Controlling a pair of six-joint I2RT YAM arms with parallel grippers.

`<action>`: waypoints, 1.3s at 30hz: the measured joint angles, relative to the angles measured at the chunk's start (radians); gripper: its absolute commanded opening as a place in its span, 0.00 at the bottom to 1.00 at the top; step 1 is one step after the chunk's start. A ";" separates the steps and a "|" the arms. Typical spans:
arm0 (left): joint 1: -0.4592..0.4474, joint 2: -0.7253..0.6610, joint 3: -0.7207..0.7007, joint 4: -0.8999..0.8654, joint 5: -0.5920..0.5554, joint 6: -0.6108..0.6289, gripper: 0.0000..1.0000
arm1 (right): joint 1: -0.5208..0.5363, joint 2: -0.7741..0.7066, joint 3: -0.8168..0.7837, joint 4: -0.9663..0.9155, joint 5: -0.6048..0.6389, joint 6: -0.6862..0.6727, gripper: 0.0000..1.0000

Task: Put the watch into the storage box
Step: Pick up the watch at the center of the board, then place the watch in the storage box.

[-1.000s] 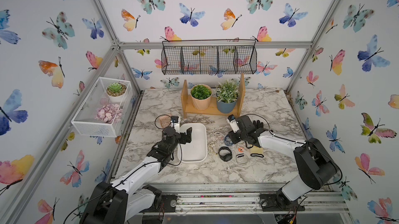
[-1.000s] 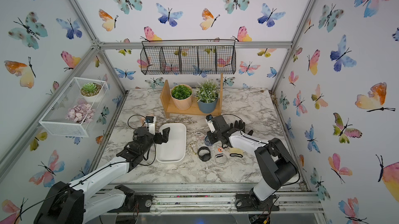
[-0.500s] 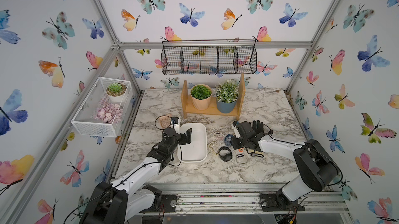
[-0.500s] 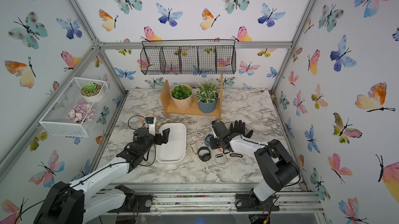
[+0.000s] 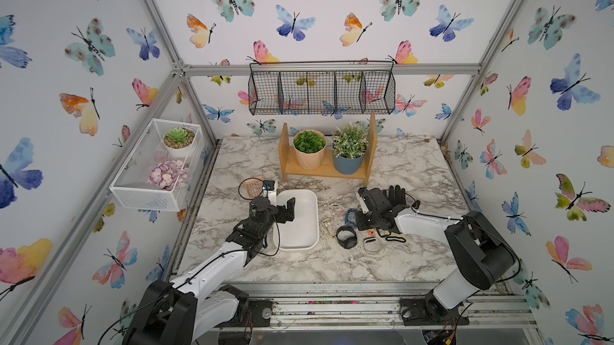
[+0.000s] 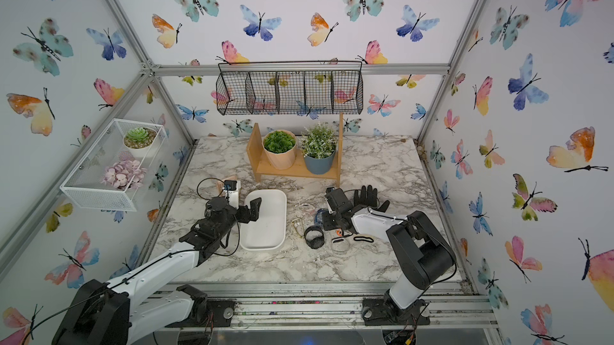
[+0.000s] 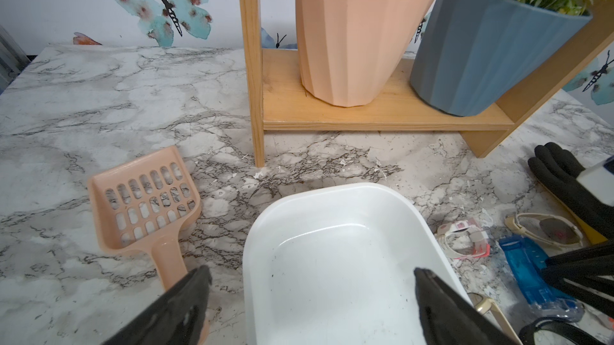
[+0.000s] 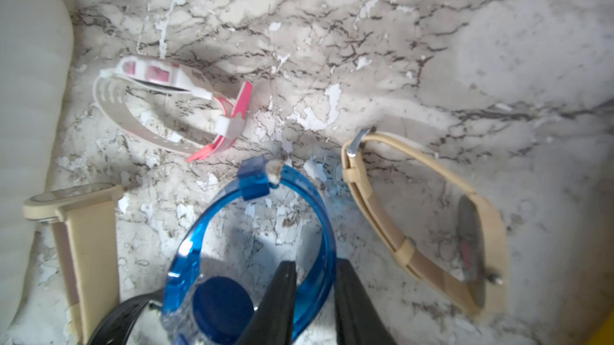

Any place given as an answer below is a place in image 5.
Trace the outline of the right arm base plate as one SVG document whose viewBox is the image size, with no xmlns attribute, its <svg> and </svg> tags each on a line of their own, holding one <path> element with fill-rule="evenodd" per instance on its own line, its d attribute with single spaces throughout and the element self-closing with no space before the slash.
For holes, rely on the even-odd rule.
<svg viewBox="0 0 614 345">
<path fill-rule="evenodd" d="M 405 326 L 469 325 L 469 319 L 461 315 L 459 307 L 448 310 L 435 299 L 401 299 L 399 307 L 399 315 Z"/>
</svg>

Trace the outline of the white translucent watch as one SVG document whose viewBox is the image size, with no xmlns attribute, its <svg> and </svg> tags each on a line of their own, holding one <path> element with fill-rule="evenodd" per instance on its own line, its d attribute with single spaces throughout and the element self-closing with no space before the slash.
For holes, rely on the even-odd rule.
<svg viewBox="0 0 614 345">
<path fill-rule="evenodd" d="M 376 237 L 367 237 L 363 240 L 363 248 L 367 254 L 375 255 L 382 251 L 383 244 Z"/>
</svg>

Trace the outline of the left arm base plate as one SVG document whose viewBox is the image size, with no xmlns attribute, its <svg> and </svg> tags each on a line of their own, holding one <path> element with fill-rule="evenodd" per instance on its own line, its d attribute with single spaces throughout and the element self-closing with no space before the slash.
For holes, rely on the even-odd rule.
<svg viewBox="0 0 614 345">
<path fill-rule="evenodd" d="M 240 302 L 234 317 L 218 328 L 263 328 L 269 327 L 273 316 L 273 302 L 271 300 L 246 300 Z"/>
</svg>

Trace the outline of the blue transparent watch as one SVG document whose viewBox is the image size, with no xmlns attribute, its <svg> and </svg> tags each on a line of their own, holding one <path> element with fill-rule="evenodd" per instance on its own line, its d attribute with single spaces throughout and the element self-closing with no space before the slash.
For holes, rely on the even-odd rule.
<svg viewBox="0 0 614 345">
<path fill-rule="evenodd" d="M 358 228 L 358 214 L 359 214 L 359 211 L 357 209 L 350 208 L 345 213 L 345 225 L 353 229 L 357 229 Z"/>
</svg>

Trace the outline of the black watch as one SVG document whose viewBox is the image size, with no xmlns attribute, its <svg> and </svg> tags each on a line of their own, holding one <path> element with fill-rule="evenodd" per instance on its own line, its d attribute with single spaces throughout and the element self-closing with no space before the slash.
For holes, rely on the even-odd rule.
<svg viewBox="0 0 614 345">
<path fill-rule="evenodd" d="M 355 229 L 349 225 L 337 228 L 335 237 L 337 243 L 345 250 L 350 250 L 358 244 L 358 235 Z"/>
</svg>

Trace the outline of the beige watch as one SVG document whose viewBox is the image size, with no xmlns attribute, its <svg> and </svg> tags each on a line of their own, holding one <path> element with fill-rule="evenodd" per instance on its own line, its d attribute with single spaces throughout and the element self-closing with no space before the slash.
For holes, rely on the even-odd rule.
<svg viewBox="0 0 614 345">
<path fill-rule="evenodd" d="M 384 238 L 386 242 L 394 242 L 394 243 L 402 243 L 402 244 L 407 242 L 407 239 L 403 235 L 396 234 L 391 231 L 383 234 L 382 237 Z"/>
</svg>

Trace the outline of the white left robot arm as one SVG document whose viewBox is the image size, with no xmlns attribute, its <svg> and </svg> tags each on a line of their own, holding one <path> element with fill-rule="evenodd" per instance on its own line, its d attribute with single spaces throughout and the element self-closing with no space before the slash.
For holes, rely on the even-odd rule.
<svg viewBox="0 0 614 345">
<path fill-rule="evenodd" d="M 185 276 L 156 280 L 147 287 L 141 303 L 132 311 L 124 344 L 192 344 L 219 324 L 248 316 L 249 295 L 223 286 L 231 275 L 262 253 L 271 229 L 295 219 L 296 199 L 275 206 L 263 196 L 249 203 L 249 215 L 241 220 L 218 252 Z"/>
</svg>

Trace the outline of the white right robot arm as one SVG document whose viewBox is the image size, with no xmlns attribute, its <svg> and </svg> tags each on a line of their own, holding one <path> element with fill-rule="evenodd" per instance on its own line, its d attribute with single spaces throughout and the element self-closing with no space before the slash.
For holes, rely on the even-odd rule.
<svg viewBox="0 0 614 345">
<path fill-rule="evenodd" d="M 404 188 L 359 188 L 360 231 L 379 229 L 402 236 L 420 236 L 448 245 L 456 267 L 420 298 L 401 300 L 404 325 L 461 324 L 460 305 L 480 291 L 502 282 L 520 260 L 481 212 L 459 216 L 433 215 L 420 210 L 420 201 Z"/>
</svg>

